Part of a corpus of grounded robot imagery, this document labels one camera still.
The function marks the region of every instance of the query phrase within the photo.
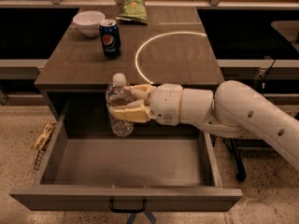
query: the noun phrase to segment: water bottle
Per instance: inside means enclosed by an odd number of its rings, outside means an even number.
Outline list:
[[[133,102],[134,99],[135,97],[131,93],[131,88],[125,75],[122,73],[115,74],[112,84],[108,86],[106,91],[107,107],[110,105],[127,105]],[[112,132],[118,137],[126,137],[134,130],[134,123],[131,121],[115,119],[110,113],[109,119]]]

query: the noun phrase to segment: soda can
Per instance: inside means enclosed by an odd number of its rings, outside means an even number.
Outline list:
[[[100,37],[103,51],[109,59],[121,56],[121,38],[119,26],[113,19],[106,19],[100,23]]]

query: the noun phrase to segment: black drawer handle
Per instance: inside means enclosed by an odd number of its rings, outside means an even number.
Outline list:
[[[140,209],[118,209],[113,206],[114,200],[110,199],[110,211],[113,213],[143,213],[147,207],[147,201],[142,200],[142,208]]]

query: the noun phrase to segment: drawer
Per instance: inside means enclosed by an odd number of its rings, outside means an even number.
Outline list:
[[[210,135],[155,121],[126,138],[110,130],[105,94],[69,95],[32,187],[10,195],[31,210],[228,211]]]

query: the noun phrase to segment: bottle cap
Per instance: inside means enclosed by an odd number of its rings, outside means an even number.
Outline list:
[[[123,86],[127,82],[123,73],[117,73],[113,76],[113,85]]]

